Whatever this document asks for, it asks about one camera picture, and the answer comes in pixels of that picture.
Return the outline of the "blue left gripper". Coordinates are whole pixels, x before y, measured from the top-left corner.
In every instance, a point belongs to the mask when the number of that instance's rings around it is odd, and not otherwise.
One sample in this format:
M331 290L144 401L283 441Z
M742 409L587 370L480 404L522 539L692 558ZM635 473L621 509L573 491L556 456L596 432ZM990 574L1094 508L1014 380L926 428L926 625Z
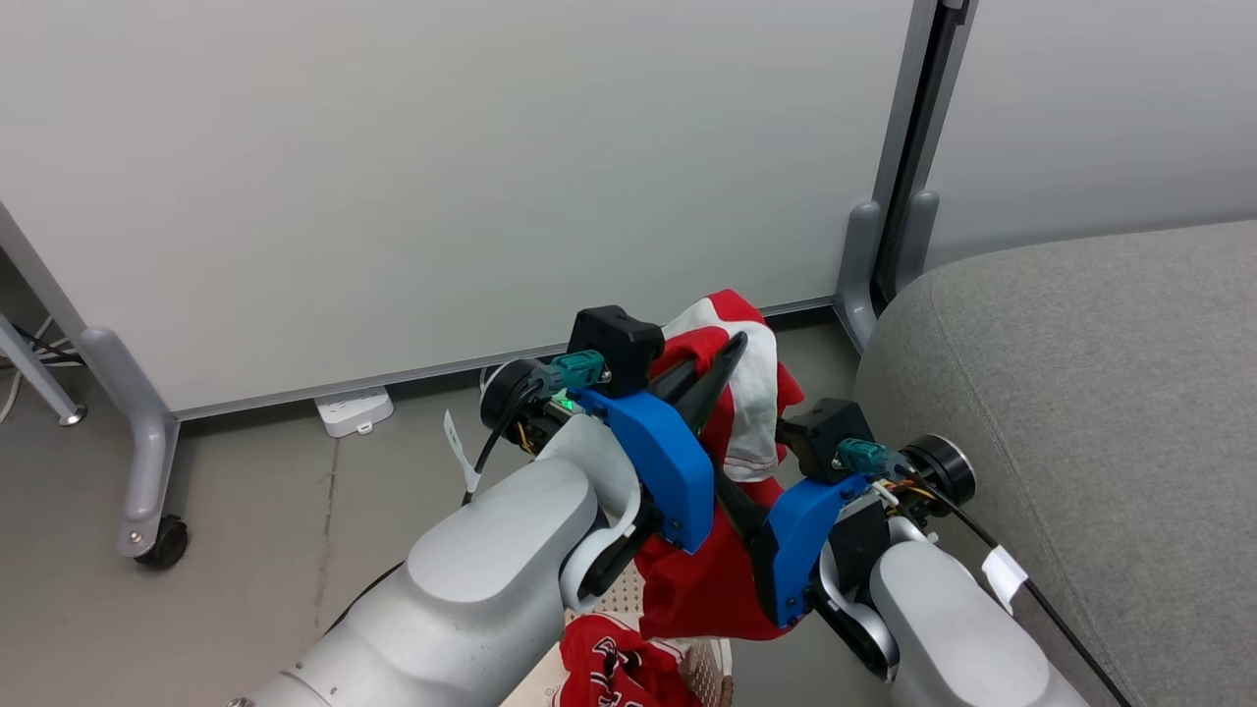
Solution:
M695 435L716 410L745 345L745 332L732 335L699 376L696 359L680 359L650 381L652 395L606 398L590 387L569 390L585 411L569 420L571 460L617 520L593 533L591 554L617 552L617 542L645 531L647 522L637 516L646 499L659 511L659 533L669 543L689 555L705 543L714 522L715 469ZM685 421L667 404L683 395Z

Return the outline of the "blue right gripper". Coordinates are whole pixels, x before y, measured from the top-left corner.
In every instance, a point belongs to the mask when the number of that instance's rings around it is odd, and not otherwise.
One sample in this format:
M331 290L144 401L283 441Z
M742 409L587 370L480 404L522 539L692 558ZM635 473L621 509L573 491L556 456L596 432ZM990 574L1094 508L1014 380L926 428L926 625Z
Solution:
M781 494L781 483L732 481L715 474L718 502L740 541L750 541L750 577L758 608L778 629L804 615L804 590L811 586L823 546L845 506L869 488L854 476L837 484L804 478Z

